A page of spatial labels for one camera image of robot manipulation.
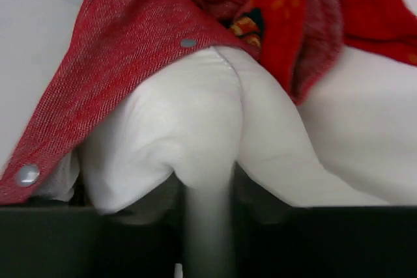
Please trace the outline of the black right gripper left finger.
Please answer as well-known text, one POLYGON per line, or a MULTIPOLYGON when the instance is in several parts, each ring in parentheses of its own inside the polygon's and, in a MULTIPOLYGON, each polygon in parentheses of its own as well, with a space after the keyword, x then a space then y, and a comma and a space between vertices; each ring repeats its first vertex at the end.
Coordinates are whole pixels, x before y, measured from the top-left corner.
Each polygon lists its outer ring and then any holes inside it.
POLYGON ((184 188, 172 176, 128 208, 31 199, 1 208, 2 277, 173 277, 184 188))

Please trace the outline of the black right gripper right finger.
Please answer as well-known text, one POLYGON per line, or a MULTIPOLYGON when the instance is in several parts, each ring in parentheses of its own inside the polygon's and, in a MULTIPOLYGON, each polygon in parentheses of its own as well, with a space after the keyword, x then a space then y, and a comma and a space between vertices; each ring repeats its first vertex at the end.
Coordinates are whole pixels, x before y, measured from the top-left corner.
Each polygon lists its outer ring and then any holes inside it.
POLYGON ((239 277, 415 277, 413 206, 297 208, 236 167, 231 193, 239 277))

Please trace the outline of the white pillow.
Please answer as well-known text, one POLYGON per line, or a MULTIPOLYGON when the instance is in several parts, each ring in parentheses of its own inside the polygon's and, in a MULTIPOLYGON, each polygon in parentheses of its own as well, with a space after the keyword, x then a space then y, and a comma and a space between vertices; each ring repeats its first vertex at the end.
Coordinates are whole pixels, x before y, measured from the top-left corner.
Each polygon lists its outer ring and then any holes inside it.
POLYGON ((349 49, 296 107, 247 53, 203 49, 137 87, 36 193, 69 201, 82 176, 93 205, 116 213, 174 173, 184 274, 226 277, 236 163, 292 206, 415 204, 416 69, 349 49))

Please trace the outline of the red patterned pillowcase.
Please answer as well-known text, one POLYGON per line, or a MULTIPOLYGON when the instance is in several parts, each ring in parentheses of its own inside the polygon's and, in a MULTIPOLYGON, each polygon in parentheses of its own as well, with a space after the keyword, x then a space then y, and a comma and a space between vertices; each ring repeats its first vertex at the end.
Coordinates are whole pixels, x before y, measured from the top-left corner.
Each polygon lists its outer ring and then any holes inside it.
POLYGON ((343 46, 416 65, 403 0, 84 0, 69 49, 1 176, 1 204, 33 196, 140 83, 197 50, 247 51, 295 104, 343 46))

